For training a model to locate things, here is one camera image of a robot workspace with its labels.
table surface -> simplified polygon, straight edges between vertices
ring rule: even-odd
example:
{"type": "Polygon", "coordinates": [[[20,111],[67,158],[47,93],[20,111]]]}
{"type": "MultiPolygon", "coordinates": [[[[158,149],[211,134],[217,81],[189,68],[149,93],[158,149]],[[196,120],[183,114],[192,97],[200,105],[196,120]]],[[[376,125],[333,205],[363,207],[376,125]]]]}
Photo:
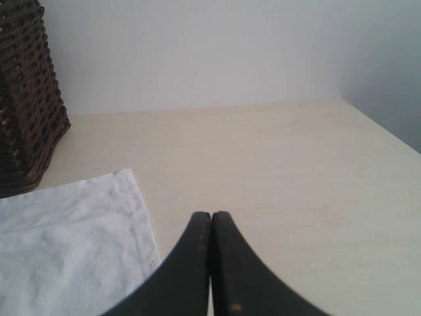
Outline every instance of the table surface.
{"type": "Polygon", "coordinates": [[[71,121],[40,188],[131,168],[162,257],[194,211],[227,210],[328,313],[419,315],[421,156],[347,103],[71,121]]]}

woven rattan texture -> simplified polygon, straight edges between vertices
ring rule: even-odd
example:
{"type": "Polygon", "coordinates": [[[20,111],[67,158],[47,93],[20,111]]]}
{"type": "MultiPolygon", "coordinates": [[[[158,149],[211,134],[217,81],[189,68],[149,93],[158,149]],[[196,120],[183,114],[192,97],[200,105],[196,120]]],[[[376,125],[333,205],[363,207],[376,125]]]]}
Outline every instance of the woven rattan texture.
{"type": "Polygon", "coordinates": [[[70,123],[34,0],[0,0],[0,198],[35,188],[70,123]]]}

white wall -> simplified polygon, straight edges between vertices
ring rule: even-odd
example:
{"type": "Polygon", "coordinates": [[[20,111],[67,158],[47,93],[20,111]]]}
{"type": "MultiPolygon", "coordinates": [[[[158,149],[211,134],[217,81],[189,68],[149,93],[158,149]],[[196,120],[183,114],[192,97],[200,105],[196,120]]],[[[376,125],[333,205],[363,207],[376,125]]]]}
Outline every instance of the white wall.
{"type": "Polygon", "coordinates": [[[345,98],[421,149],[420,0],[41,2],[71,114],[345,98]]]}

white napkin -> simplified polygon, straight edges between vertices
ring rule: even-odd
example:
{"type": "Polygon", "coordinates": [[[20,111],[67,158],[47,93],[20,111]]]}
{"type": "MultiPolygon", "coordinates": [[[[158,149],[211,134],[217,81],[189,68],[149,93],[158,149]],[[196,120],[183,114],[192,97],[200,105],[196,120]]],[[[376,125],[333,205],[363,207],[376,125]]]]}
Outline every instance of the white napkin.
{"type": "Polygon", "coordinates": [[[0,199],[0,315],[99,315],[159,263],[131,170],[0,199]]]}

dark brown wicker basket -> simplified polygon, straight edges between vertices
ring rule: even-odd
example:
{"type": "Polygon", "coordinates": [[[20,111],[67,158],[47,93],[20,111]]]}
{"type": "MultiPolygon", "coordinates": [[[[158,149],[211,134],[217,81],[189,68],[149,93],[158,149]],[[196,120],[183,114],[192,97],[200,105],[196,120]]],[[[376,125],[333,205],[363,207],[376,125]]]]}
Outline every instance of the dark brown wicker basket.
{"type": "Polygon", "coordinates": [[[0,198],[35,188],[70,128],[36,0],[0,0],[0,198]]]}

